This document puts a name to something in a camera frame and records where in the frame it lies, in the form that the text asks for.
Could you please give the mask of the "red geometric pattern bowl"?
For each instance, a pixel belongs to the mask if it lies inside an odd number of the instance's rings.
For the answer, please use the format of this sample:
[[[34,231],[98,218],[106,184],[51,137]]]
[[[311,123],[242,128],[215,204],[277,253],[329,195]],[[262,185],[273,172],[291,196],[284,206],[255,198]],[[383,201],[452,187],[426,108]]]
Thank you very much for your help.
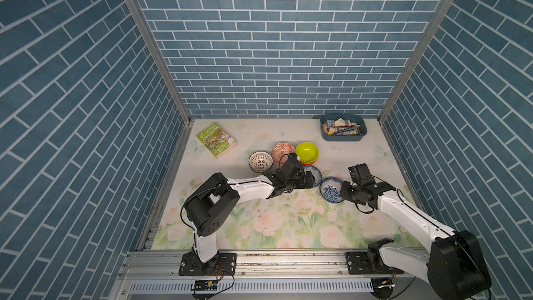
[[[292,144],[288,142],[280,142],[271,150],[271,156],[276,164],[283,165],[288,159],[288,156],[295,151],[296,148]]]

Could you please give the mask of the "lime green bowl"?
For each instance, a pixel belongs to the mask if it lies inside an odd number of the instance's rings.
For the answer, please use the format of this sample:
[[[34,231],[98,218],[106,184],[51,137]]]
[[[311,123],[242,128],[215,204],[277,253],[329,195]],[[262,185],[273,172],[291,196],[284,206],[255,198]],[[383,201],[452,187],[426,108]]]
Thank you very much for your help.
[[[298,144],[295,151],[299,160],[313,161],[319,158],[319,148],[311,142],[303,142]]]

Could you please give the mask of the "dark red lattice bowl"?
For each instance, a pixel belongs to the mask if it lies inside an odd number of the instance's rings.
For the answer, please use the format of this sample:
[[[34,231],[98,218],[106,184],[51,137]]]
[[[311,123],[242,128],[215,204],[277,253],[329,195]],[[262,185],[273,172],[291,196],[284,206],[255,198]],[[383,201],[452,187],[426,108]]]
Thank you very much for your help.
[[[248,166],[259,174],[268,172],[273,166],[273,157],[266,151],[256,151],[250,155]]]

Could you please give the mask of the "plain orange bowl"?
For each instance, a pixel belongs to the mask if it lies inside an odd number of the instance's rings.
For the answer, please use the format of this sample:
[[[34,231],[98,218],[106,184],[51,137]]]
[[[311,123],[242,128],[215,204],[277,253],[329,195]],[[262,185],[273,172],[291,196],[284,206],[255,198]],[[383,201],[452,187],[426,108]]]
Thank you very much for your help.
[[[302,165],[314,165],[315,162],[318,161],[318,158],[315,158],[313,161],[303,161],[303,160],[300,160],[301,164]]]

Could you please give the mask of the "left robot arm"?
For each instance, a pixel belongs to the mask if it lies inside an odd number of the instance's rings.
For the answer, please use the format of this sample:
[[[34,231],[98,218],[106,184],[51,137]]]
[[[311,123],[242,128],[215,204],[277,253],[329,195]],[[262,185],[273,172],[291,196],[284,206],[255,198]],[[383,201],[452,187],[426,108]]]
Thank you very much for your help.
[[[185,200],[182,208],[188,219],[185,225],[194,233],[193,257],[204,265],[216,260],[219,255],[216,232],[238,203],[313,188],[315,181],[296,154],[288,155],[275,172],[253,178],[229,179],[221,172],[213,174]]]

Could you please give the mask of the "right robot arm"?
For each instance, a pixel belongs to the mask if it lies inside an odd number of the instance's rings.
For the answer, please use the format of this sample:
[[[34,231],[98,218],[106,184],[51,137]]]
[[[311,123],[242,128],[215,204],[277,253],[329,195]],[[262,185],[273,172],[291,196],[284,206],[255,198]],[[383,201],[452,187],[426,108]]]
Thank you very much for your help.
[[[352,181],[342,184],[341,198],[370,207],[369,215],[388,215],[423,245],[408,248],[390,238],[373,242],[367,252],[346,253],[350,274],[407,272],[428,283],[441,299],[468,299],[490,291],[491,277],[476,236],[431,218],[399,189],[378,182],[367,165],[352,166],[349,172]]]

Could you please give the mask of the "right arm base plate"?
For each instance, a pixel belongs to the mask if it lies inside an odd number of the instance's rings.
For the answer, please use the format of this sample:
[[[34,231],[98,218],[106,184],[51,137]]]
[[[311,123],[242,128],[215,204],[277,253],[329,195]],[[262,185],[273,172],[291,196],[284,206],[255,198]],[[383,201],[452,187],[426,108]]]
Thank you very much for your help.
[[[350,275],[370,274],[370,275],[393,275],[403,274],[404,271],[397,270],[384,265],[378,255],[369,251],[350,251],[345,253],[348,273]]]

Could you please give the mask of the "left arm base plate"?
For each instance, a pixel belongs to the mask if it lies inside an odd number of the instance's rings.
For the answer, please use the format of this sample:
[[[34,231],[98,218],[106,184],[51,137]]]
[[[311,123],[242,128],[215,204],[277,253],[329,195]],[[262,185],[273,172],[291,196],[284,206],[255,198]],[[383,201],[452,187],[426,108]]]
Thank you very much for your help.
[[[193,251],[184,254],[178,274],[180,276],[234,275],[237,265],[236,253],[218,253],[208,262],[201,262]]]

